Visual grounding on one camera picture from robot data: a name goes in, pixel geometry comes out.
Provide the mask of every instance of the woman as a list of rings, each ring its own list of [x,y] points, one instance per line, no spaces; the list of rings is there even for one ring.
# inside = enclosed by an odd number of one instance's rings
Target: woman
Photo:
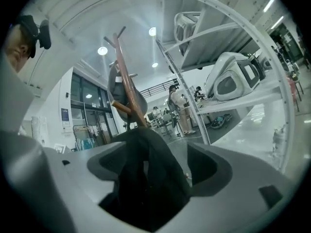
[[[175,85],[170,86],[169,92],[170,92],[169,100],[172,100],[172,102],[176,106],[176,110],[179,114],[180,124],[181,124],[184,134],[195,133],[195,131],[189,129],[189,126],[187,123],[187,114],[184,108],[184,104],[186,103],[186,101],[176,93]]]

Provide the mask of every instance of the wooden pole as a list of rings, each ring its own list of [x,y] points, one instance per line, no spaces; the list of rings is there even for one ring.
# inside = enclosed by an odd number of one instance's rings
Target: wooden pole
[[[136,116],[137,118],[137,124],[139,126],[144,126],[147,127],[146,121],[144,120],[144,116],[141,112],[140,106],[137,103],[137,97],[135,93],[134,86],[132,84],[132,80],[128,74],[128,71],[126,69],[125,61],[121,52],[118,36],[116,33],[113,34],[113,41],[116,49],[116,55],[117,55],[117,60],[119,64],[119,69],[120,73],[122,76],[122,82],[125,88],[125,92],[127,95],[127,98],[129,100],[129,104],[131,107],[132,115]]]

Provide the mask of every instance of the display screen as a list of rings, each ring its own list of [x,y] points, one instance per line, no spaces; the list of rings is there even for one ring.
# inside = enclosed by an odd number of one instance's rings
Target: display screen
[[[250,65],[246,65],[246,66],[244,66],[244,68],[245,68],[245,70],[246,70],[246,72],[247,72],[249,78],[250,78],[251,80],[254,79],[254,78],[255,78],[255,74],[254,74],[252,68],[250,67]]]

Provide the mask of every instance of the railing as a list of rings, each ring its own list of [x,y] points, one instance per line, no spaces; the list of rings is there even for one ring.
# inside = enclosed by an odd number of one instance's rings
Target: railing
[[[140,93],[143,95],[144,98],[151,97],[157,93],[160,93],[162,91],[169,90],[171,85],[179,86],[179,82],[177,79],[172,79],[169,81],[166,81],[164,83],[158,84],[156,86],[150,87],[146,90],[141,91]]]

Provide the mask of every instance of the beige pants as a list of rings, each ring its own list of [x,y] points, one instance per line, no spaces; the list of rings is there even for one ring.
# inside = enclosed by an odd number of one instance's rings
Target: beige pants
[[[187,123],[187,119],[189,118],[189,113],[187,110],[178,111],[179,114],[179,122],[183,132],[189,131],[189,126]]]

